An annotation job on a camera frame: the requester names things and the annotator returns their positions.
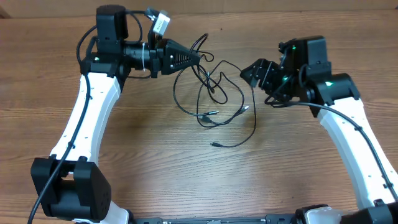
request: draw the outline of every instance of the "tabletop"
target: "tabletop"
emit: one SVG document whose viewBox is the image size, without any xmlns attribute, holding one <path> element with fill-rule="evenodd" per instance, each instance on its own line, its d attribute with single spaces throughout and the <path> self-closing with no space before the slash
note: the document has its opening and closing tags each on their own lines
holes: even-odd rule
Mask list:
<svg viewBox="0 0 398 224">
<path fill-rule="evenodd" d="M 150 21 L 140 17 L 144 33 Z M 203 33 L 203 50 L 245 68 L 259 58 L 279 61 L 280 41 L 323 35 L 333 73 L 348 73 L 364 101 L 368 120 L 387 158 L 398 168 L 398 11 L 258 12 L 178 15 L 165 37 L 191 46 Z M 78 94 L 75 47 L 95 17 L 0 19 L 0 223 L 25 223 L 37 198 L 30 167 L 47 157 L 66 126 Z M 137 25 L 129 19 L 130 39 Z M 292 213 L 327 203 L 356 210 L 353 187 L 329 135 L 306 107 L 274 109 L 255 90 L 257 130 L 248 85 L 239 85 L 249 110 L 229 125 L 205 129 L 173 100 L 174 75 L 128 79 L 109 117 L 99 168 L 112 199 L 136 217 L 250 217 Z M 131 75 L 145 75 L 132 71 Z M 240 94 L 225 85 L 229 101 L 208 95 L 201 110 L 219 110 L 217 121 L 239 107 Z M 199 81 L 189 71 L 177 98 L 194 111 Z M 34 223 L 54 223 L 38 210 Z"/>
</svg>

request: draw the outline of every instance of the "beige wall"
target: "beige wall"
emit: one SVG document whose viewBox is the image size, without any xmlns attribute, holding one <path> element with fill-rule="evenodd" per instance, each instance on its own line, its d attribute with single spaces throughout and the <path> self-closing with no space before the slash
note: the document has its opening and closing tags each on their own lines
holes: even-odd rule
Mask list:
<svg viewBox="0 0 398 224">
<path fill-rule="evenodd" d="M 89 16 L 103 4 L 120 4 L 128 9 L 147 6 L 171 14 L 325 11 L 357 9 L 394 9 L 397 0 L 10 0 L 0 1 L 0 14 L 20 17 Z"/>
</svg>

